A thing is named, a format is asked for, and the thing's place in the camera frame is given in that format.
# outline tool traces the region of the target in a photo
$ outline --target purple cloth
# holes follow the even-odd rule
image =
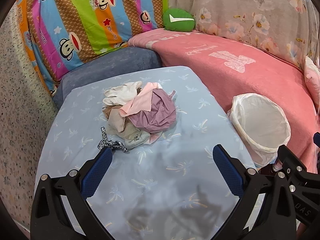
[[[176,120],[176,107],[171,100],[175,91],[169,96],[162,89],[153,89],[151,111],[141,110],[128,118],[138,129],[149,133],[158,133],[170,127]]]

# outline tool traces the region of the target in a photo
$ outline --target red star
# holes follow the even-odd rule
[[[110,25],[110,22],[111,22],[111,20],[109,20],[109,19],[107,18],[105,21],[103,21],[103,24],[104,24],[105,26],[107,26],[107,25]]]

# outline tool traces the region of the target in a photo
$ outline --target pink blanket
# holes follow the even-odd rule
[[[257,93],[270,98],[285,112],[291,127],[288,147],[309,172],[316,173],[313,134],[316,111],[303,73],[257,48],[198,32],[156,29],[132,37],[128,46],[156,51],[164,66],[190,67],[227,112],[233,96]]]

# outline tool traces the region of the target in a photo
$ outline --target light blue ironing board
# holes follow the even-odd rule
[[[64,176],[97,155],[100,128],[107,124],[103,91],[138,80],[159,82],[168,94],[176,91],[176,124],[152,145],[116,151],[87,201],[116,240],[211,239],[239,199],[215,165],[213,147],[221,144],[246,168],[254,164],[225,112],[188,67],[145,70],[72,90],[44,144],[36,186],[42,174]],[[254,223],[262,198],[247,225]],[[63,202],[75,230],[83,233],[66,197]]]

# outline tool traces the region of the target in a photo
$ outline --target blue gripper pad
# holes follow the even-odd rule
[[[320,133],[316,132],[313,136],[313,143],[320,147]]]
[[[216,145],[213,148],[213,160],[233,195],[241,198],[244,194],[243,179],[223,150]]]
[[[84,199],[92,197],[112,162],[112,150],[106,148],[81,182],[81,195]]]

